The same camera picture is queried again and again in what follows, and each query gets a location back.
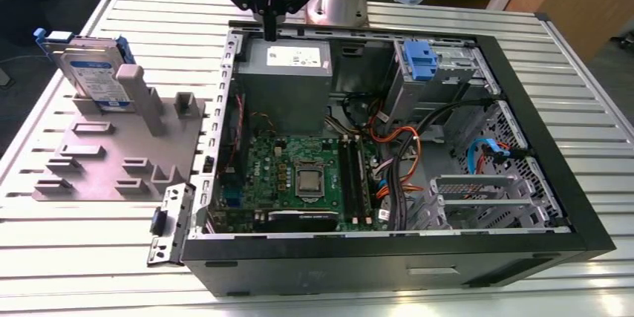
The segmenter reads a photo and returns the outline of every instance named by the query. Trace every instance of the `metal chassis frame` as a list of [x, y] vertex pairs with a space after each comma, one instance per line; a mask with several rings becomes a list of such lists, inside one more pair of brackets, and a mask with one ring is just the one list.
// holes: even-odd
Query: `metal chassis frame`
[[[242, 33], [262, 33], [262, 26], [252, 22], [230, 22], [234, 31]], [[566, 261], [585, 261], [594, 256], [615, 249], [602, 222], [593, 210], [586, 195], [574, 178], [555, 141], [547, 131], [546, 125], [529, 95], [522, 87], [508, 60], [502, 52], [498, 41], [491, 36], [455, 35], [448, 33], [426, 33], [411, 30], [376, 30], [347, 27], [316, 27], [303, 24], [284, 24], [280, 26], [279, 36], [314, 39], [406, 39], [422, 38], [440, 39], [471, 39], [483, 52], [483, 57], [490, 66], [491, 73], [498, 80], [502, 93], [512, 100], [508, 106], [516, 118], [518, 125], [525, 133], [530, 147], [535, 151], [535, 157], [542, 166], [545, 176], [559, 199], [563, 211], [567, 214], [567, 223], [573, 227], [573, 233], [550, 235], [454, 235], [454, 236], [404, 236], [396, 235], [384, 238], [346, 238], [346, 239], [232, 239], [203, 240], [192, 239], [196, 236], [195, 229], [189, 231], [189, 239], [184, 244], [181, 260], [187, 261], [236, 261], [243, 259], [272, 258], [334, 258], [360, 257], [380, 255], [428, 255], [428, 254], [462, 254], [491, 252], [533, 252], [534, 256], [559, 256], [558, 252], [573, 253]], [[223, 68], [231, 70], [235, 53], [224, 49], [227, 56], [223, 60]], [[199, 193], [193, 202], [192, 214], [200, 218], [200, 212], [210, 199], [201, 199]], [[530, 272], [518, 273], [515, 276], [496, 283], [507, 284], [529, 273], [543, 269], [551, 264], [539, 265]]]

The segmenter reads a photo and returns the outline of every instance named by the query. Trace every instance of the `gray fixture plate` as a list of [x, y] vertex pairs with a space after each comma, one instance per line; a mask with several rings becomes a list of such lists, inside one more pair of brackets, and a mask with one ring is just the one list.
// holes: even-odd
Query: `gray fixture plate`
[[[183, 179], [188, 179], [201, 116], [179, 119], [173, 106], [175, 100], [172, 98], [161, 98], [161, 100], [163, 115], [160, 119], [167, 130], [160, 137], [153, 137], [149, 134], [141, 116], [135, 113], [107, 113], [75, 117], [75, 122], [65, 130], [61, 144], [56, 149], [56, 157], [60, 156], [65, 146], [93, 146], [95, 148], [101, 146], [104, 153], [93, 157], [73, 156], [81, 165], [77, 172], [59, 171], [53, 174], [49, 169], [45, 169], [43, 180], [57, 176], [68, 181], [72, 189], [47, 194], [36, 190], [32, 194], [36, 200], [160, 201], [163, 192], [151, 182], [153, 165], [159, 165], [165, 175], [169, 175], [171, 167], [175, 165]], [[204, 100], [196, 99], [196, 103], [200, 112], [203, 112]], [[72, 130], [75, 124], [84, 122], [109, 122], [113, 127], [112, 133], [76, 134]], [[128, 174], [121, 166], [124, 158], [148, 158], [152, 167], [145, 172]], [[148, 189], [140, 193], [121, 194], [115, 188], [117, 180], [133, 178], [140, 178]]]

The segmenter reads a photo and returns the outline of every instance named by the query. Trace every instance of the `power supply label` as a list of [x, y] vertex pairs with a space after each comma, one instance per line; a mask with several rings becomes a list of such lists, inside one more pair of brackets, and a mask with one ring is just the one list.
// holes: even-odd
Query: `power supply label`
[[75, 78], [84, 91], [104, 111], [123, 111], [129, 105], [129, 97], [115, 79], [115, 69], [108, 62], [71, 61]]
[[267, 66], [320, 67], [319, 48], [270, 46]]

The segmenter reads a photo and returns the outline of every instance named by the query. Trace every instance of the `metal table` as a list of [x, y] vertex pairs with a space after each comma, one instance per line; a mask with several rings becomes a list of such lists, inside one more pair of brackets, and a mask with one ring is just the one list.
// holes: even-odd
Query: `metal table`
[[[380, 3], [370, 3], [368, 10], [372, 27], [498, 37], [618, 250], [503, 288], [216, 299], [185, 268], [145, 268], [156, 203], [37, 203], [29, 197], [75, 113], [73, 89], [57, 71], [0, 161], [1, 311], [47, 316], [634, 314], [634, 131], [557, 29], [525, 13]], [[227, 21], [250, 18], [228, 0], [101, 0], [81, 34], [123, 33], [159, 93], [192, 91], [212, 101]]]

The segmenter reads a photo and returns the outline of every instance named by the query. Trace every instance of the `black cable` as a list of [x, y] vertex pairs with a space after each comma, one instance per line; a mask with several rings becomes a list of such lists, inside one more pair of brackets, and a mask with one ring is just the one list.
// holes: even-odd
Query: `black cable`
[[343, 100], [342, 103], [340, 103], [340, 109], [342, 109], [342, 111], [344, 112], [346, 119], [348, 120], [348, 122], [350, 122], [350, 124], [352, 125], [352, 127], [354, 127], [358, 131], [362, 131], [362, 132], [363, 132], [363, 129], [367, 128], [367, 124], [366, 124], [366, 125], [360, 125], [360, 124], [356, 122], [355, 118], [352, 117], [352, 114], [351, 114], [351, 112], [348, 111], [350, 99], [366, 99], [366, 98], [372, 98], [372, 97], [376, 97], [376, 94], [367, 93], [367, 92], [348, 93], [348, 94], [346, 94], [344, 100]]
[[[422, 135], [422, 133], [424, 133], [428, 126], [436, 121], [438, 117], [443, 115], [447, 111], [451, 111], [455, 108], [462, 107], [464, 105], [490, 105], [492, 104], [492, 102], [494, 102], [494, 99], [486, 98], [486, 99], [463, 100], [460, 102], [451, 102], [443, 105], [442, 107], [431, 111], [431, 113], [428, 113], [427, 116], [423, 118], [423, 120], [418, 123], [416, 125], [418, 135]], [[394, 156], [394, 161], [388, 168], [388, 170], [391, 171], [390, 176], [388, 176], [390, 180], [387, 181], [387, 183], [390, 184], [390, 199], [396, 203], [396, 206], [394, 208], [392, 206], [390, 206], [390, 219], [392, 215], [398, 215], [395, 220], [398, 219], [400, 224], [395, 225], [396, 230], [406, 230], [407, 204], [406, 204], [406, 195], [403, 193], [403, 188], [400, 185], [399, 168], [400, 168], [400, 158], [404, 155], [407, 147], [410, 146], [411, 142], [412, 142], [412, 135], [407, 136], [406, 141], [403, 141], [403, 143], [400, 144], [400, 148], [398, 150], [396, 155]]]

